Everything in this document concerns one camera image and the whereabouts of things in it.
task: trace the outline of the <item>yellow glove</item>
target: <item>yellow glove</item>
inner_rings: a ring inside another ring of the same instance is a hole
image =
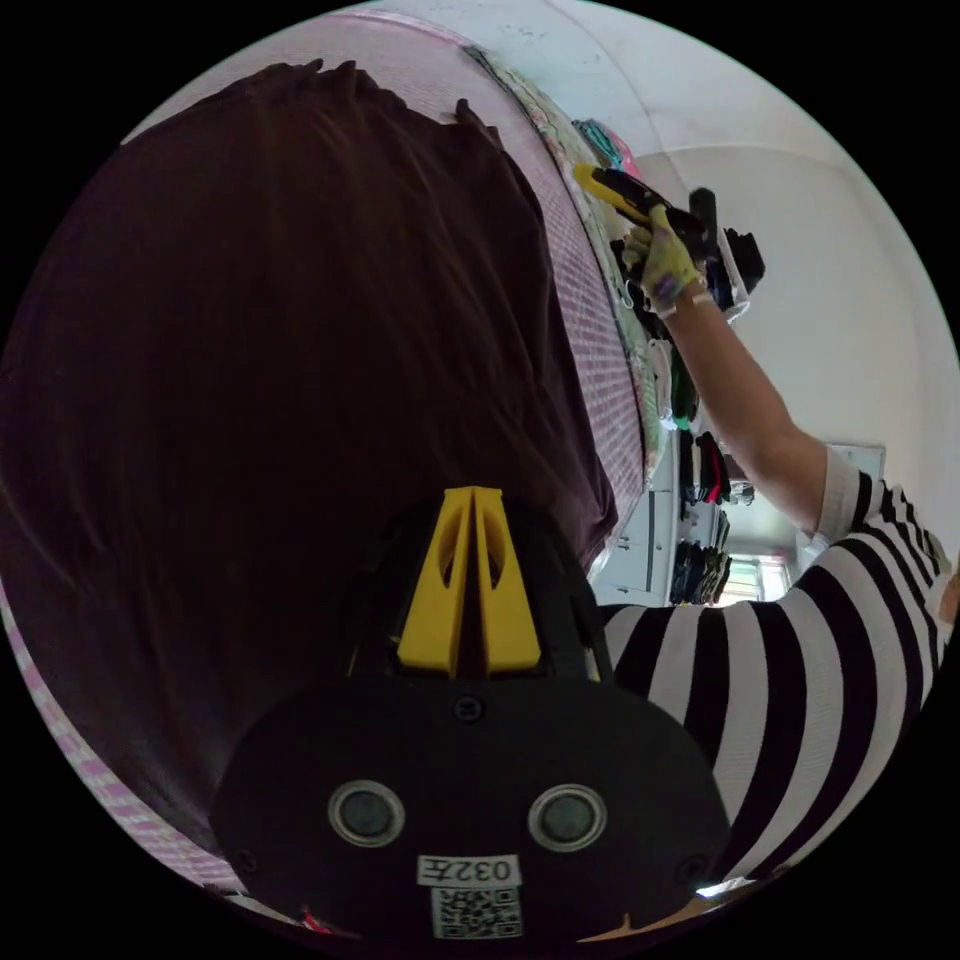
[[[673,312],[677,297],[690,284],[702,284],[702,278],[683,241],[667,222],[667,208],[662,204],[650,211],[650,227],[634,227],[624,237],[623,265],[629,272],[643,264],[640,286],[663,317]]]

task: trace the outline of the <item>screw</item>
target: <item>screw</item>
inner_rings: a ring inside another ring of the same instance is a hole
[[[483,716],[483,703],[476,697],[458,697],[453,715],[463,723],[476,723]]]
[[[687,859],[680,864],[680,868],[677,870],[677,883],[687,886],[688,884],[699,880],[700,877],[703,876],[703,872],[706,869],[706,857],[701,857],[699,855],[687,857]]]
[[[249,850],[237,852],[237,866],[242,873],[256,873],[260,869],[257,858]]]

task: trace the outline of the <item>yellow bracket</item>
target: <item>yellow bracket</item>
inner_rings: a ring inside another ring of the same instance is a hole
[[[598,167],[591,166],[589,163],[578,163],[573,168],[573,178],[581,189],[587,193],[592,193],[597,199],[603,200],[604,203],[609,203],[611,207],[617,209],[628,220],[648,224],[650,218],[637,209],[626,197],[594,179],[594,172],[598,169]]]
[[[487,676],[528,670],[540,643],[499,490],[447,490],[420,570],[400,646],[411,669],[456,676],[471,531],[475,529]]]

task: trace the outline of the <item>black and white striped sleeve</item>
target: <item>black and white striped sleeve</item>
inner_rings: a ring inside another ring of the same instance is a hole
[[[802,860],[873,786],[947,636],[913,506],[831,454],[817,561],[777,603],[605,608],[617,681],[699,742],[730,817],[727,877]]]

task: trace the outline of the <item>lens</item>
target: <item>lens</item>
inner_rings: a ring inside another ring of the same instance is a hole
[[[353,780],[330,798],[330,825],[348,843],[358,847],[384,847],[403,829],[403,804],[382,783]]]
[[[557,853],[573,853],[590,846],[603,833],[607,811],[595,790],[565,783],[537,797],[527,824],[540,846]]]

